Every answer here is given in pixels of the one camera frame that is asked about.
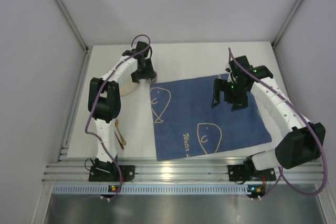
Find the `cream ceramic plate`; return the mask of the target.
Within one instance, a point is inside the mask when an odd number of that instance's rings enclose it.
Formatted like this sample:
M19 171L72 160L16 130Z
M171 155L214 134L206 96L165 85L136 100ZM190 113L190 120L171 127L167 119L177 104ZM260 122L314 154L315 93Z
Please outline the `cream ceramic plate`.
M121 84L120 96L124 97L135 91L140 86L139 83L133 82L131 75L129 75Z

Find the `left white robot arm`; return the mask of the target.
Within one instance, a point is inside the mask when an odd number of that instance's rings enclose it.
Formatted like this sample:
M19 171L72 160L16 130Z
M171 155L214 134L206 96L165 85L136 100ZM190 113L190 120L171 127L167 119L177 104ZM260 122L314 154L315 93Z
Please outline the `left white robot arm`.
M116 162L114 124L121 111L120 87L128 77L132 83L140 80L155 82L157 74L152 61L149 43L138 41L135 48L123 52L110 71L100 78L92 78L89 84L89 118L85 133L97 138L96 159L106 165Z

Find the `right aluminium frame post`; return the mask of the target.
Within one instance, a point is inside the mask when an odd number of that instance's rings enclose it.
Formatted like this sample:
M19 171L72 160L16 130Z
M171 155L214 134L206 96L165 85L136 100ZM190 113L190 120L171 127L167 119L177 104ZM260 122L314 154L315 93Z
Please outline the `right aluminium frame post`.
M300 7L304 3L304 1L305 0L295 0L294 4L290 8L290 11L289 11L288 15L284 19L283 23L280 26L280 29L276 33L276 36L275 36L274 40L271 43L272 49L275 49L278 46L278 44L280 43L282 37L286 33L286 31L289 28L292 20L294 19L296 13L300 9Z

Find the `aluminium frame post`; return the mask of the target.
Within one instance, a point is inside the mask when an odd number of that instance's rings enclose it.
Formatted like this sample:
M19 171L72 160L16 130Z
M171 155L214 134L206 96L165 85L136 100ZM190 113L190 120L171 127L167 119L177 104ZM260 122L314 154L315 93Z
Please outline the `aluminium frame post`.
M69 26L70 30L72 31L73 35L75 36L77 42L79 43L80 47L86 52L88 51L89 47L85 43L83 37L81 36L78 27L76 26L68 8L66 7L63 0L54 0L58 9L62 13L67 25Z
M275 36L274 40L271 43L272 49L275 49L278 46L278 44L280 43L282 37L286 33L286 31L289 28L292 20L294 19L296 13L300 9L300 7L304 3L304 1L305 0L295 0L294 4L290 8L290 11L289 11L288 15L284 19L283 23L280 26L280 29L276 33L276 36Z

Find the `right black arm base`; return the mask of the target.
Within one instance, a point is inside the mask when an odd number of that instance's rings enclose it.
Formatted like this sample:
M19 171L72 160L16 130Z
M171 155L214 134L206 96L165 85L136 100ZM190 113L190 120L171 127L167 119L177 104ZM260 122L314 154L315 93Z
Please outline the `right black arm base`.
M273 182L276 181L275 170L273 168L266 170L248 170L243 164L228 165L228 176L230 182L243 184L245 182Z

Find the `gold spoon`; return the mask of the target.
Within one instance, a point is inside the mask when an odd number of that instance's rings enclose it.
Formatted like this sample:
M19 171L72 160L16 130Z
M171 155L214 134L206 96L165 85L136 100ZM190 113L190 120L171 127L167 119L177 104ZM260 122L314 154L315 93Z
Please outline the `gold spoon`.
M127 142L126 142L126 140L124 139L124 137L122 136L122 134L121 134L121 132L119 130L119 121L118 121L118 119L115 120L114 127L115 127L115 129L117 131L117 136L119 137L121 143L125 147L126 144L127 144Z

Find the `rose gold fork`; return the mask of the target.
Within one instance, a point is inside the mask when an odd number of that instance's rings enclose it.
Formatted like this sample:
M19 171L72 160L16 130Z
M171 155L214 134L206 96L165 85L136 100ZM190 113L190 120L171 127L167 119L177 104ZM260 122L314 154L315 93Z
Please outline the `rose gold fork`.
M118 141L118 143L119 143L119 145L120 145L120 148L121 148L122 150L124 150L124 146L123 146L123 144L121 143L121 141L120 141L119 137L117 136L116 132L114 132L114 135L115 135L115 137L116 137L116 139L117 139L117 141Z

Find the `blue fish pattern placemat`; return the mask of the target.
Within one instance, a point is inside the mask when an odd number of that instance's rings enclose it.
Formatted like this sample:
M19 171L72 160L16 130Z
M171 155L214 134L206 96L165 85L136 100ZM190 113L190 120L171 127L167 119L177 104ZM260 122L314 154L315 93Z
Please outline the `blue fish pattern placemat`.
M211 107L216 76L150 86L156 158L159 161L233 151L271 142L257 103L232 111L220 97Z

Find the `small beige ceramic cup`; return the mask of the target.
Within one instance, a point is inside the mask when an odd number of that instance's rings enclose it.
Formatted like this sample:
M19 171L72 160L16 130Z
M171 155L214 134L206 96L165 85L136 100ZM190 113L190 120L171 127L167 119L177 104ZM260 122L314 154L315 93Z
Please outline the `small beige ceramic cup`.
M147 81L148 81L149 84L156 83L157 82L157 73L154 72L153 75L147 79Z

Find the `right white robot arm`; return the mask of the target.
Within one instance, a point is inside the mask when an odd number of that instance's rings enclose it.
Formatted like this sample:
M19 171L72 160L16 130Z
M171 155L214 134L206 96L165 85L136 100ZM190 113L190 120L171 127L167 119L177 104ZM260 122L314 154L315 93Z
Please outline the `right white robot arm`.
M226 80L215 79L212 107L220 104L220 95L232 105L232 111L248 107L248 95L258 100L277 124L281 142L268 151L246 158L253 170L274 167L291 169L321 157L326 130L321 123L311 123L293 108L266 66L253 67L246 56L229 56Z

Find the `left aluminium frame post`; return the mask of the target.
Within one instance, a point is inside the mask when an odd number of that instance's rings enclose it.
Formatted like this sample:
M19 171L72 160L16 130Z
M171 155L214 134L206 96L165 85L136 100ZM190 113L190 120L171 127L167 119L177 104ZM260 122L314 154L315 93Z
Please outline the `left aluminium frame post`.
M62 13L67 25L69 26L70 30L72 31L73 35L75 36L77 42L79 43L80 47L86 52L88 51L89 47L85 43L83 37L81 36L78 27L76 26L68 8L66 7L63 0L54 0L58 9Z

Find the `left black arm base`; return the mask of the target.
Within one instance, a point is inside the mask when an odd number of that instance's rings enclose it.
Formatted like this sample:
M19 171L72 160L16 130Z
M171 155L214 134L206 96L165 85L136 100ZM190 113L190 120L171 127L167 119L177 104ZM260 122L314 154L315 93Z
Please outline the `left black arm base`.
M122 181L130 182L135 176L134 165L120 165ZM110 164L109 167L92 166L90 169L89 179L90 182L119 182L120 174L117 167Z

